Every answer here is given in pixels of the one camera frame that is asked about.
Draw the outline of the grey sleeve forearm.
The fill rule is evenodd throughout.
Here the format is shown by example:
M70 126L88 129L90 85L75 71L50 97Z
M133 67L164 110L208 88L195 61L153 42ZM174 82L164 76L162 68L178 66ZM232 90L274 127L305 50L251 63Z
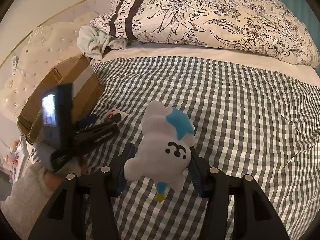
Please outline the grey sleeve forearm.
M3 215L21 239L28 239L43 208L64 180L64 176L51 173L40 163L35 163L16 181L11 195L1 201Z

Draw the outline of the person left hand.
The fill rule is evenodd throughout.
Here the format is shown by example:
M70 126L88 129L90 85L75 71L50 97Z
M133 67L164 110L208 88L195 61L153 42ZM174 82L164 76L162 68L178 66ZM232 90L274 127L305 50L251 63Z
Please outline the person left hand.
M35 149L40 160L40 165L44 168L41 182L43 182L50 191L54 192L66 179L66 176L69 173L74 173L79 177L81 175L86 175L88 172L87 159L85 156L73 157L69 162L63 165L61 169L54 171L50 157L55 152L55 149L44 142L36 144Z

